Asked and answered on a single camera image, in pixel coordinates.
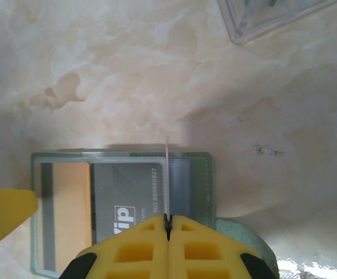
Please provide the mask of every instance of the card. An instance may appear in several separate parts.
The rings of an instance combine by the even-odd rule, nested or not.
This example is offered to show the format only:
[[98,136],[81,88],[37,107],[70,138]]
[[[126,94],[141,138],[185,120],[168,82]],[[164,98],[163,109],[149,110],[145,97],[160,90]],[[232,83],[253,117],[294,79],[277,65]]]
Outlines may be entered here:
[[93,243],[163,214],[163,183],[160,163],[92,164]]

